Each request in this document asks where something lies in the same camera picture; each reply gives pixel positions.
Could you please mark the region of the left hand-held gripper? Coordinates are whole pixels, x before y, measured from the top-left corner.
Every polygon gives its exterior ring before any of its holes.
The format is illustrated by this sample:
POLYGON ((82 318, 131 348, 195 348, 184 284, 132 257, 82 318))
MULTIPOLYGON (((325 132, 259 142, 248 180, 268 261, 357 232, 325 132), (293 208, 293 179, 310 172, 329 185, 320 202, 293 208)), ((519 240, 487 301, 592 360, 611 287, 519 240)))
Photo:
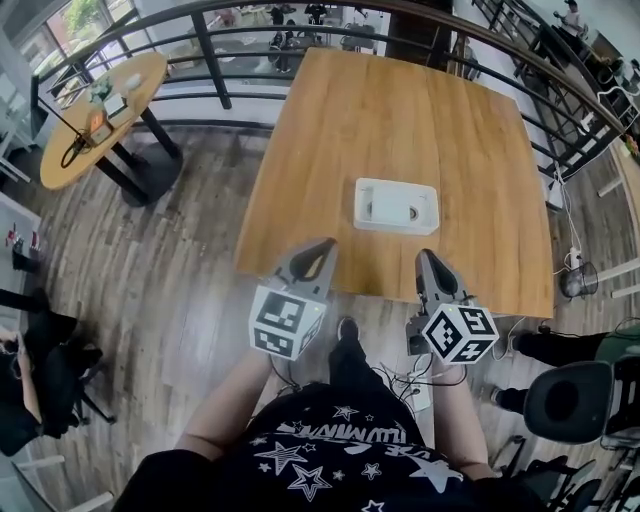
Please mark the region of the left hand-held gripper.
POLYGON ((256 288, 248 321, 250 346, 290 361, 319 333, 338 259, 334 238, 314 238, 292 249, 284 268, 256 288))

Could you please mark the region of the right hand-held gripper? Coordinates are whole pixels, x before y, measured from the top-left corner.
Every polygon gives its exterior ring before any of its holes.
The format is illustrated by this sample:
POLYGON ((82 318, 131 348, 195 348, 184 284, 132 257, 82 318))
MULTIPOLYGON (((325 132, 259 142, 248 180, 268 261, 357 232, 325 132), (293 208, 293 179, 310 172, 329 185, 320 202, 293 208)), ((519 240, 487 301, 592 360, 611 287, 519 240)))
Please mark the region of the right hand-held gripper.
POLYGON ((431 354, 445 365, 476 364, 498 341, 499 331, 489 310, 468 295, 461 276, 429 254, 422 249, 415 259, 420 308, 407 323, 407 353, 431 354))

